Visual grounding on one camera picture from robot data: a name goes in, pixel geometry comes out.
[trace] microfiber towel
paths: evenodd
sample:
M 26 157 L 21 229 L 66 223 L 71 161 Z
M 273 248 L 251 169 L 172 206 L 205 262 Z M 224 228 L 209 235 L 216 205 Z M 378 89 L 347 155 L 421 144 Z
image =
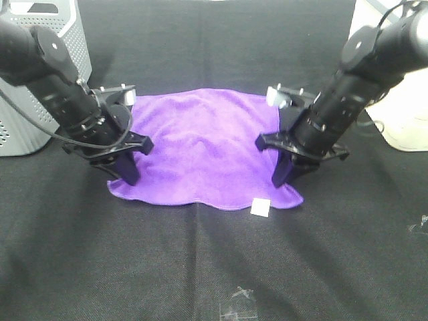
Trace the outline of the microfiber towel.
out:
M 278 109 L 264 96 L 233 90 L 198 89 L 178 94 L 137 97 L 132 130 L 149 136 L 148 156 L 135 153 L 141 179 L 108 182 L 110 192 L 155 205 L 201 202 L 218 209 L 251 206 L 269 199 L 286 209 L 303 198 L 289 185 L 271 182 L 278 152 L 259 152 L 261 132 L 278 131 Z

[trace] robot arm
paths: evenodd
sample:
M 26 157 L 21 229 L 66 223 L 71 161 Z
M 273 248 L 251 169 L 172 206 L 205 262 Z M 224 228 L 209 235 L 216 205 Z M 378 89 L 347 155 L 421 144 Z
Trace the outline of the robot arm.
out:
M 349 152 L 337 140 L 364 108 L 406 73 L 428 67 L 428 7 L 419 6 L 413 15 L 384 29 L 381 23 L 361 28 L 348 40 L 338 70 L 315 99 L 279 89 L 285 107 L 280 113 L 282 130 L 261 134 L 255 142 L 259 150 L 280 151 L 272 177 L 275 186 L 316 170 L 322 161 L 344 160 Z
M 134 104 L 134 86 L 90 90 L 64 41 L 52 30 L 25 29 L 1 19 L 0 76 L 13 86 L 26 86 L 75 141 L 64 145 L 66 152 L 130 185 L 137 182 L 140 174 L 132 152 L 148 154 L 153 143 L 129 131 L 130 112 L 125 108 Z

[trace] purple towel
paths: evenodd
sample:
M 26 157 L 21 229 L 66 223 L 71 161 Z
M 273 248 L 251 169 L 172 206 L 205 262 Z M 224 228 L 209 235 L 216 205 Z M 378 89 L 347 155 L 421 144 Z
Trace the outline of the purple towel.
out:
M 148 156 L 135 154 L 142 176 L 135 186 L 108 183 L 117 197 L 224 210 L 249 207 L 254 197 L 280 209 L 303 201 L 291 186 L 273 186 L 278 152 L 254 145 L 260 132 L 278 131 L 278 110 L 265 97 L 199 89 L 138 97 L 132 113 L 132 130 L 150 136 L 154 148 Z

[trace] gray laundry basket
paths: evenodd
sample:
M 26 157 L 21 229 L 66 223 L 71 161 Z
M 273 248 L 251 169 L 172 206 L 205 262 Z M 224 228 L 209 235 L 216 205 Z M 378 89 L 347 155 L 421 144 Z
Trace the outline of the gray laundry basket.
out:
M 64 40 L 80 77 L 88 80 L 92 66 L 80 19 L 77 0 L 10 0 L 10 9 L 1 18 L 18 25 L 42 25 L 48 27 Z M 29 13 L 32 3 L 40 8 L 52 7 L 58 13 Z M 0 88 L 34 120 L 45 129 L 54 132 L 58 123 L 26 87 L 13 87 L 0 78 Z M 43 147 L 49 136 L 22 118 L 8 103 L 0 98 L 0 156 L 31 154 Z

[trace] black tablecloth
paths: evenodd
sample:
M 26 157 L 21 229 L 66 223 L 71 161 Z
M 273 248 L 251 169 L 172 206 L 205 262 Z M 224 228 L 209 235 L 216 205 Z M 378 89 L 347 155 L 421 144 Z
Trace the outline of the black tablecloth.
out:
M 269 85 L 316 92 L 353 0 L 79 1 L 91 86 L 137 94 Z M 425 153 L 348 131 L 352 150 L 294 183 L 306 198 L 255 217 L 117 199 L 108 176 L 51 141 L 0 158 L 0 320 L 219 320 L 237 286 L 260 320 L 425 320 Z

